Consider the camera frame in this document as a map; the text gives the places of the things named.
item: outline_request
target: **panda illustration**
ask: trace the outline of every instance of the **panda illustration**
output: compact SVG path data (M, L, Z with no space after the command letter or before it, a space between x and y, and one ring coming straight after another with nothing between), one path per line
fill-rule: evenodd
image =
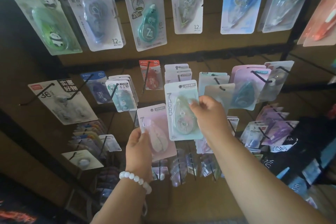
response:
M61 47L64 45L63 39L61 36L55 32L50 32L49 39L53 42L53 44L57 47Z
M51 9L54 9L57 6L55 0L42 0L42 3L44 4L45 7L48 7Z

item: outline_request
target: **bracelet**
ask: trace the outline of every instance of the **bracelet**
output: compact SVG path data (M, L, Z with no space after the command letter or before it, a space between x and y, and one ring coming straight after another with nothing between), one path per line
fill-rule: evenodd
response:
M123 178L129 178L137 182L139 185L142 185L142 187L146 190L146 195L152 192L152 187L150 187L149 184L145 182L142 178L133 173L123 171L119 174L119 179L121 180Z

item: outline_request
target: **hand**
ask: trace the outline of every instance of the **hand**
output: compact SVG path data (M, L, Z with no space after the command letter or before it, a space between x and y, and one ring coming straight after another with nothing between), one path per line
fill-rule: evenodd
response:
M211 148L218 138L232 136L223 106L212 97L200 96L199 104L191 103L190 109Z
M126 171L138 175L146 182L152 176L152 151L148 132L136 128L129 136L126 146Z

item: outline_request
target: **person's left hand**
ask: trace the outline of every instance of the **person's left hand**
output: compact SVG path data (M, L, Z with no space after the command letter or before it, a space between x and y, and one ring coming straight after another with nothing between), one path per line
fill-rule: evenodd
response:
M152 151L148 132L136 128L129 136L126 146L126 171L134 173L146 182L153 180Z

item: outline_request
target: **forearm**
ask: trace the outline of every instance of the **forearm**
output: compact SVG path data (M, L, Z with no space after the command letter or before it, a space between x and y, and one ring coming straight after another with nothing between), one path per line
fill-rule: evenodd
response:
M226 181L250 224L329 223L267 170L233 136L220 136L212 149Z
M92 224L138 224L146 190L131 179L119 181Z

